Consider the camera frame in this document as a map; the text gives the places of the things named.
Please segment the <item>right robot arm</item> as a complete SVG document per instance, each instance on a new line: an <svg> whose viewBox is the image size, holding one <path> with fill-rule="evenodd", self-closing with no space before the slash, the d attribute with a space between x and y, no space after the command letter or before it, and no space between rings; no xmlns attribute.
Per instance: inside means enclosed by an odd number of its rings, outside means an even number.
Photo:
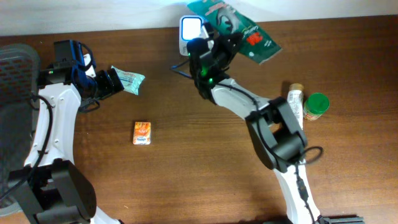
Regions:
<svg viewBox="0 0 398 224"><path fill-rule="evenodd" d="M313 200L305 166L311 149L287 100L257 96L226 74L243 41L242 34L221 35L188 42L190 74L204 99L222 106L245 120L254 150L276 175L287 211L274 223L364 223L364 218L324 217Z"/></svg>

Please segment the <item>white tube gold cap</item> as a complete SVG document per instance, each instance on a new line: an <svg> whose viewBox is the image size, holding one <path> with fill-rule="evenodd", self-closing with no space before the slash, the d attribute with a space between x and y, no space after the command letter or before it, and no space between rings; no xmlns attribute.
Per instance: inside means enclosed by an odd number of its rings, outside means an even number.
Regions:
<svg viewBox="0 0 398 224"><path fill-rule="evenodd" d="M296 117L299 126L303 129L303 85L293 83L289 86L287 102Z"/></svg>

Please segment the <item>light green wipes packet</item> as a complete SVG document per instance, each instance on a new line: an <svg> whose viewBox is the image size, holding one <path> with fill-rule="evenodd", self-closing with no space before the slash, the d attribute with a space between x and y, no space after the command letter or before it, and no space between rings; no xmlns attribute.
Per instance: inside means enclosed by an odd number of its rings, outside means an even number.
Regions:
<svg viewBox="0 0 398 224"><path fill-rule="evenodd" d="M112 66L111 68L115 69L121 83L123 84L124 91L132 93L134 95L139 94L139 87L145 79L144 75L134 72L126 72L114 66Z"/></svg>

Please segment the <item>grey plastic basket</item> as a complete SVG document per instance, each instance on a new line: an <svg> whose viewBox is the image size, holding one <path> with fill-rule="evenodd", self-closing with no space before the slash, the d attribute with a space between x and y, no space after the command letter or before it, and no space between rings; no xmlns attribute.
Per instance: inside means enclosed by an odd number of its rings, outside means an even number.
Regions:
<svg viewBox="0 0 398 224"><path fill-rule="evenodd" d="M22 169L29 154L34 112L28 104L37 89L37 52L26 44L1 47L1 194L9 190L9 173Z"/></svg>

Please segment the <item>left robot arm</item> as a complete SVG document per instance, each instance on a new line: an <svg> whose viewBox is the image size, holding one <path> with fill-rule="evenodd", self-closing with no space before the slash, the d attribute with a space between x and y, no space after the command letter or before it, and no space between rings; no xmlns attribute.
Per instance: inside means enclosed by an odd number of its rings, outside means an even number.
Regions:
<svg viewBox="0 0 398 224"><path fill-rule="evenodd" d="M55 61L37 78L34 140L22 169L10 173L6 195L30 223L120 223L97 206L90 181L76 168L73 136L78 113L123 91L115 69L96 71L91 49L77 40L54 43Z"/></svg>

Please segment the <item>green 3M glove package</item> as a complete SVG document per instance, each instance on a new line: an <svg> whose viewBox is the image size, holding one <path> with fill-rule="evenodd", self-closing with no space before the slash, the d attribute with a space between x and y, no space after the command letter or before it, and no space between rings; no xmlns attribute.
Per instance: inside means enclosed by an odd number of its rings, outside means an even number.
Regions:
<svg viewBox="0 0 398 224"><path fill-rule="evenodd" d="M221 35L241 33L239 52L258 64L282 50L264 29L222 0L193 1L187 7L204 17Z"/></svg>

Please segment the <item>green lid glass jar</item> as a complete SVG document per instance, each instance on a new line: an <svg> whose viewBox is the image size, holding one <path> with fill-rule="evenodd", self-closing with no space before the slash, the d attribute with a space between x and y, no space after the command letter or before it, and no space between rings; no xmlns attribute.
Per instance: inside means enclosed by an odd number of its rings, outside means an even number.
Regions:
<svg viewBox="0 0 398 224"><path fill-rule="evenodd" d="M310 95L303 105L304 118L314 121L322 116L330 107L330 101L323 93Z"/></svg>

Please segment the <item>orange tissue pack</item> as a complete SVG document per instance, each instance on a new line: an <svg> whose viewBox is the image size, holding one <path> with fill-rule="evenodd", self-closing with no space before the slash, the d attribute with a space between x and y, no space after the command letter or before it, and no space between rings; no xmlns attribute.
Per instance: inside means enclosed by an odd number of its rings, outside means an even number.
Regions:
<svg viewBox="0 0 398 224"><path fill-rule="evenodd" d="M149 145L151 143L151 131L150 122L136 121L134 123L132 143L134 145Z"/></svg>

